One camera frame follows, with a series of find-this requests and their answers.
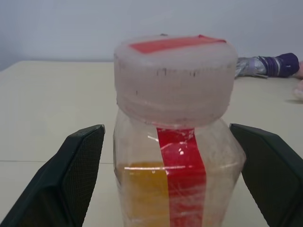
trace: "clear plastic bottle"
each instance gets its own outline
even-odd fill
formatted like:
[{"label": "clear plastic bottle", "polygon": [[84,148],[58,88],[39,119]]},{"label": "clear plastic bottle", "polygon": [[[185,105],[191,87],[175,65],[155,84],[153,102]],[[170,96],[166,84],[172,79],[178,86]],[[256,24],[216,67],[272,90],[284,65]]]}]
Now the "clear plastic bottle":
[{"label": "clear plastic bottle", "polygon": [[115,51],[114,165],[125,227],[219,227],[245,154],[220,119],[237,53],[205,36]]}]

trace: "white wall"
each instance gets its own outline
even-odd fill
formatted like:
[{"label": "white wall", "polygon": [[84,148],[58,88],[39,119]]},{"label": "white wall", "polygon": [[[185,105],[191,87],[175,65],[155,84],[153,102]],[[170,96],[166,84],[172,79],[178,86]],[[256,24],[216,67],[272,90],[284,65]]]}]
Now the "white wall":
[{"label": "white wall", "polygon": [[121,40],[204,34],[240,55],[303,60],[303,0],[0,0],[0,69],[19,60],[109,61]]}]

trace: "frosted lid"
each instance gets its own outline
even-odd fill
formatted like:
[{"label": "frosted lid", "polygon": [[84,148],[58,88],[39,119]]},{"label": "frosted lid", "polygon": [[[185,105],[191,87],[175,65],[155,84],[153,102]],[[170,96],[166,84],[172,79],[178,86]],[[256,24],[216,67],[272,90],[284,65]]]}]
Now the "frosted lid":
[{"label": "frosted lid", "polygon": [[124,42],[115,50],[117,104],[156,125],[208,124],[227,109],[237,59],[230,44],[202,35]]}]

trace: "table surface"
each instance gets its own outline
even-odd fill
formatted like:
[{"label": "table surface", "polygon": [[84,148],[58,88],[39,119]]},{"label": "table surface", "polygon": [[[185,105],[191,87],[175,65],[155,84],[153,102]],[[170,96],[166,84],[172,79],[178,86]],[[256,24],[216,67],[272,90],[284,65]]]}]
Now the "table surface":
[{"label": "table surface", "polygon": [[[297,83],[237,79],[223,119],[274,132],[303,157],[303,104],[292,96]],[[22,61],[0,72],[0,221],[69,134],[105,124],[98,179],[83,226],[122,227],[112,155],[116,112],[113,63]],[[267,224],[240,177],[223,227],[243,226]]]}]

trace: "jar lid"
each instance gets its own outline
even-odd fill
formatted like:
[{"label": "jar lid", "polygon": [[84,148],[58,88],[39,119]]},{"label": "jar lid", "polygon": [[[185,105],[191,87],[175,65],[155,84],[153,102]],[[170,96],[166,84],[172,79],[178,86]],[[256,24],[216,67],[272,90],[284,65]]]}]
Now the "jar lid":
[{"label": "jar lid", "polygon": [[168,127],[196,127],[220,118],[237,63],[225,40],[159,35],[115,50],[117,104],[130,117]]}]

